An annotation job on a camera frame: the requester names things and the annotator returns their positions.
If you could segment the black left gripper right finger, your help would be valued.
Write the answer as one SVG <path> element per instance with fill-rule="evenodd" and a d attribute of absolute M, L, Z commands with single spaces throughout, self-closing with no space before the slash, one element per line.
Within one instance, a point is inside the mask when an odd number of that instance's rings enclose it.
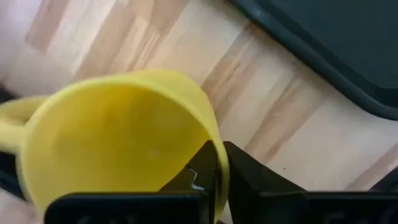
<path fill-rule="evenodd" d="M 398 192 L 307 191 L 226 141 L 234 224 L 398 224 Z"/>

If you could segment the black plastic tray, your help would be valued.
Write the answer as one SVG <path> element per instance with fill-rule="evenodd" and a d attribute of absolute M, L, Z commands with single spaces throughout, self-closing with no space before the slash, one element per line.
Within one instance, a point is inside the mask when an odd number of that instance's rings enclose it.
<path fill-rule="evenodd" d="M 228 0 L 366 112 L 398 121 L 398 0 Z"/>

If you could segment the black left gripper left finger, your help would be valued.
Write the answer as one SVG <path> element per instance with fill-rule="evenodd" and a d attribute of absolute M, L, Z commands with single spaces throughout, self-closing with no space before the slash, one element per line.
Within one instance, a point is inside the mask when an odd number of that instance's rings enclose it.
<path fill-rule="evenodd" d="M 207 141 L 159 191 L 68 194 L 50 204 L 44 224 L 213 224 L 216 162 Z"/>

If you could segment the yellow plastic mug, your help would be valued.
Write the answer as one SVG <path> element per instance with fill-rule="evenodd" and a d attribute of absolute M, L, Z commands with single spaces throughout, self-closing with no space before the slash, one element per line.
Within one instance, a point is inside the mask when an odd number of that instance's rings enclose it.
<path fill-rule="evenodd" d="M 217 156 L 219 218 L 228 156 L 212 104 L 189 76 L 139 70 L 0 103 L 0 151 L 16 156 L 22 192 L 40 213 L 74 192 L 157 192 L 206 142 Z"/>

